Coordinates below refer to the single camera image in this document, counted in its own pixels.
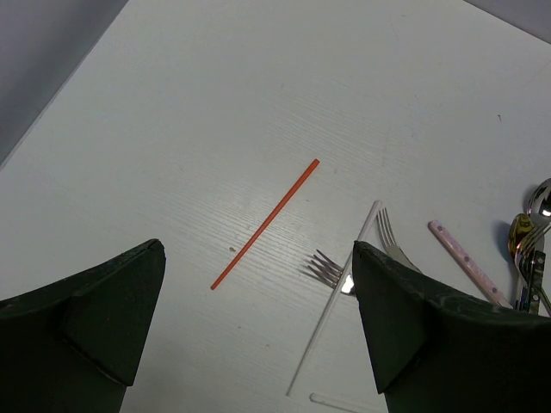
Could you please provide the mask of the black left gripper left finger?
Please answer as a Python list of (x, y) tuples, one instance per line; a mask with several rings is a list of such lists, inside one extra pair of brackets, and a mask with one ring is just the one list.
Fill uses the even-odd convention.
[(3, 412), (118, 412), (139, 369), (164, 280), (148, 240), (1, 303)]

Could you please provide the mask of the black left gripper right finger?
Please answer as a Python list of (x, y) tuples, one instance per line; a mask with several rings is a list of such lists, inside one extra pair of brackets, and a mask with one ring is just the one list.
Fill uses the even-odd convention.
[(352, 275), (389, 411), (549, 411), (548, 318), (462, 293), (366, 242), (354, 245)]

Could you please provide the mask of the fork with pink handle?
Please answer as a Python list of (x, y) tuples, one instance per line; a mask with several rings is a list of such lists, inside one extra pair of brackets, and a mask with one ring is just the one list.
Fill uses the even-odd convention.
[[(419, 272), (419, 268), (412, 263), (398, 245), (385, 207), (377, 213), (376, 222), (381, 243), (387, 255), (403, 266)], [(452, 256), (456, 263), (462, 268), (468, 278), (479, 288), (489, 301), (505, 308), (513, 308), (505, 295), (474, 262), (473, 258), (451, 236), (440, 221), (432, 220), (428, 223), (428, 228), (438, 242), (448, 251), (449, 255)]]

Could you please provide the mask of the fork with green patterned handle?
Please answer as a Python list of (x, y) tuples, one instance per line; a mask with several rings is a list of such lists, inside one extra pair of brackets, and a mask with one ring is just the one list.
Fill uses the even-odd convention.
[(528, 312), (532, 314), (539, 312), (539, 304), (550, 314), (550, 300), (542, 286), (546, 258), (536, 248), (549, 230), (550, 224), (546, 224), (528, 233), (517, 246), (514, 257), (514, 263), (527, 284)]

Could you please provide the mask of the gold spoon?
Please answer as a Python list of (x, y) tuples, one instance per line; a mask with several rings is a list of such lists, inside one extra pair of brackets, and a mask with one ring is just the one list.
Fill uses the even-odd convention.
[(526, 213), (519, 213), (512, 221), (508, 234), (508, 250), (515, 257), (517, 246), (534, 230), (534, 224)]

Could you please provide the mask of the silver spoon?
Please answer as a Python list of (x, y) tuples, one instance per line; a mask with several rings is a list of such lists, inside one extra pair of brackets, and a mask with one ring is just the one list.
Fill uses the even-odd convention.
[(541, 227), (550, 223), (551, 179), (543, 181), (529, 197), (527, 204), (527, 214), (536, 227)]

